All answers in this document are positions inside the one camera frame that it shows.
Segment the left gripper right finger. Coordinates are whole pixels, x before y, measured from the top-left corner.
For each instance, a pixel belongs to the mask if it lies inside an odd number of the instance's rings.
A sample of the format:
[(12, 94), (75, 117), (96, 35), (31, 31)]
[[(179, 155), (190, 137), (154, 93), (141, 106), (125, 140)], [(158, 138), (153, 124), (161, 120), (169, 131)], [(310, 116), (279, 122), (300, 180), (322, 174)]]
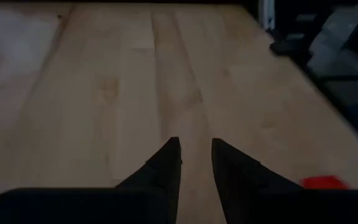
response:
[(279, 221), (275, 205), (283, 208), (283, 200), (270, 197), (303, 189), (222, 139), (212, 140), (211, 158), (227, 223)]

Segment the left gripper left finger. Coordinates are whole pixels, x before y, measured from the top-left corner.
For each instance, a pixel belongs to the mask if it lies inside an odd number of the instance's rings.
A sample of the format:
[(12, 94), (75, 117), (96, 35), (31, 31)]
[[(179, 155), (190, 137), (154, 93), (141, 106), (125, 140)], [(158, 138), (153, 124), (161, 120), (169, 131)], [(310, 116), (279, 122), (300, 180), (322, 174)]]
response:
[(162, 192), (165, 197), (167, 223), (177, 221), (181, 181), (181, 146), (178, 137), (171, 137), (145, 164), (117, 184), (117, 189), (142, 188)]

